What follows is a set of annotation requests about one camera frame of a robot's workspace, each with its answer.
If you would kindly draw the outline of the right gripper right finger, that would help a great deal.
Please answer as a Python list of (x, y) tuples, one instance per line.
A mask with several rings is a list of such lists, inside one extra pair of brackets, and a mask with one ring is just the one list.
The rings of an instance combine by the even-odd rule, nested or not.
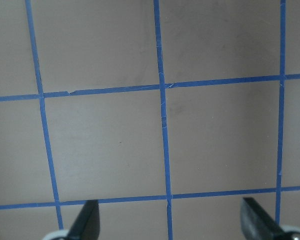
[(285, 240), (286, 233), (253, 198), (240, 204), (240, 227), (246, 240)]

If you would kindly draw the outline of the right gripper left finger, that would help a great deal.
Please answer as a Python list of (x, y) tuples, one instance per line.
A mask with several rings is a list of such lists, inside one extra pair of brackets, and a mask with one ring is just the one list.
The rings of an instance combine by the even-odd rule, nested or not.
[(100, 235), (98, 200), (88, 200), (82, 207), (70, 230), (67, 240), (97, 240)]

